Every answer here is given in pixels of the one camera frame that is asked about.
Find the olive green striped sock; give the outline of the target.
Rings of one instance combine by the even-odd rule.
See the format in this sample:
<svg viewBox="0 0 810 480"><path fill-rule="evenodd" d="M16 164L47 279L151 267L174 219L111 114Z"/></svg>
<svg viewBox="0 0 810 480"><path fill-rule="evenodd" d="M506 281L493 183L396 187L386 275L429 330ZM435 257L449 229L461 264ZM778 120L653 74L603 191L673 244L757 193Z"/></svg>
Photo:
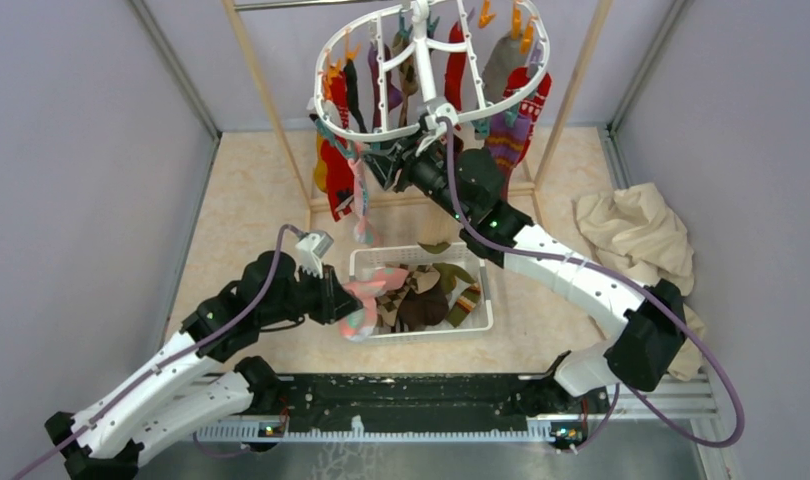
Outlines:
<svg viewBox="0 0 810 480"><path fill-rule="evenodd" d="M430 266L440 274L438 286L449 301L444 322L460 328L482 298L481 285L473 274L454 262L433 260Z"/></svg>

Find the dark brown sock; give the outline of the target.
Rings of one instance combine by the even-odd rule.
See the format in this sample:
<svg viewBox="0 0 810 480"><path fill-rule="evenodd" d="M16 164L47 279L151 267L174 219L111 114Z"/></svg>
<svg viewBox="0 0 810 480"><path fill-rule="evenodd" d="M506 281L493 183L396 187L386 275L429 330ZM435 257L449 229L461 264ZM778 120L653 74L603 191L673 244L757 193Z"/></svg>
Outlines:
<svg viewBox="0 0 810 480"><path fill-rule="evenodd" d="M411 290L398 307L397 321L408 332L423 331L440 324L449 310L446 293L437 283L422 293Z"/></svg>

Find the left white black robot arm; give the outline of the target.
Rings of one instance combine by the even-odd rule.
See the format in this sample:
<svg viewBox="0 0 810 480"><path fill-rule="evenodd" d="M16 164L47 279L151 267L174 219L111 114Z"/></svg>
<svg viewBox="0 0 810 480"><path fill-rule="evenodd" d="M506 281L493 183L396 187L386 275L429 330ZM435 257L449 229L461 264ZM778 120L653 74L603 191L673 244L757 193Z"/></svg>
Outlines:
<svg viewBox="0 0 810 480"><path fill-rule="evenodd" d="M264 252L240 279L204 300L125 382L82 411L54 414L46 431L70 478L132 479L158 453L212 422L286 405L278 375L259 356L183 395L193 381L224 366L263 333L306 320L333 324L362 310L332 266L315 276L286 253Z"/></svg>

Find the pink green patterned sock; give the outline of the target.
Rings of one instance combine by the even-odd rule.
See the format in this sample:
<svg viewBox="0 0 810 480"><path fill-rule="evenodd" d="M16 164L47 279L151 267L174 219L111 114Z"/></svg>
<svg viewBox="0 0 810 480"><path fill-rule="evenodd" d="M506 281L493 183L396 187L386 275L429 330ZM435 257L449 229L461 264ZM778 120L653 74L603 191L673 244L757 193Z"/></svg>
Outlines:
<svg viewBox="0 0 810 480"><path fill-rule="evenodd" d="M374 270L367 280L343 284L344 289L361 303L361 309L338 322L341 336L353 342L369 338L377 323L377 298L402 287L407 276L408 272L402 268L385 267Z"/></svg>

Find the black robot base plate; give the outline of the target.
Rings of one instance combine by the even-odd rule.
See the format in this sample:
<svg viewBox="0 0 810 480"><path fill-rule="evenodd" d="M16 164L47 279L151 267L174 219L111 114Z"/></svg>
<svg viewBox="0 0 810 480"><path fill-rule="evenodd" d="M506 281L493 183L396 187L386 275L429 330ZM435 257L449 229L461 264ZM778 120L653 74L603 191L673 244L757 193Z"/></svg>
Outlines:
<svg viewBox="0 0 810 480"><path fill-rule="evenodd" d="M354 418L369 433L517 433L539 415L604 414L608 401L603 387L571 398L542 374L293 374L246 411L291 433L346 432Z"/></svg>

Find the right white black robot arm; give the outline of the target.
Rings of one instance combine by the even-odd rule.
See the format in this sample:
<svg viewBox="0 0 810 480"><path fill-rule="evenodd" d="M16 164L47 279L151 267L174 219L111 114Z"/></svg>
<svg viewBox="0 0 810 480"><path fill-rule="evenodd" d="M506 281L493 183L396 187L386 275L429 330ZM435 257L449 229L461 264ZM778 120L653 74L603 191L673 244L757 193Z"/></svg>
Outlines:
<svg viewBox="0 0 810 480"><path fill-rule="evenodd" d="M551 367L548 406L569 412L585 393L613 383L655 390L686 339L680 289L667 280L635 281L552 237L502 199L502 175L488 150L466 149L451 160L447 151L435 142L418 154L400 140L361 158L383 189L415 187L454 220L468 221L460 237L473 254L539 281L597 322L606 340Z"/></svg>

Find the white perforated plastic basket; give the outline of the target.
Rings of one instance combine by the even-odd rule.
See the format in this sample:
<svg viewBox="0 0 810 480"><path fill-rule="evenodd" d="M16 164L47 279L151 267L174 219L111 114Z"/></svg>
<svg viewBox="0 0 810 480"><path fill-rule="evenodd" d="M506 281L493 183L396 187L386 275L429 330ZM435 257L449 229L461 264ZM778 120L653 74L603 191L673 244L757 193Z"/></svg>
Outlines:
<svg viewBox="0 0 810 480"><path fill-rule="evenodd" d="M450 263L463 268L477 280L482 295L474 310L459 327L444 321L425 331L389 333L389 329L377 327L374 333L364 340L368 345L407 344L431 341L453 341L473 339L482 336L494 325L492 297L489 275L484 260L471 253L463 242L452 243L438 254L430 253L418 245L368 248L354 250L350 255L349 273L353 280L364 281L374 270L387 265L424 265Z"/></svg>

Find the red white patterned sock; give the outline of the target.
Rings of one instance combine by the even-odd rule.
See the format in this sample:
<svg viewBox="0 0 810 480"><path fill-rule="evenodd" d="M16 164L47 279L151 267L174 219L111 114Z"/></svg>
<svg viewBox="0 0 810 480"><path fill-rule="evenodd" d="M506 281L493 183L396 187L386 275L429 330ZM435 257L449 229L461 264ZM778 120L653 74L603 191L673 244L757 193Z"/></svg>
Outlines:
<svg viewBox="0 0 810 480"><path fill-rule="evenodd" d="M505 92L510 93L527 85L530 81L530 74L526 67L514 69L507 78ZM537 88L527 95L507 116L508 120L513 119L512 124L512 149L518 153L516 164L520 163L526 156L530 147L535 124L545 106L546 99L552 86L552 77L545 73Z"/></svg>

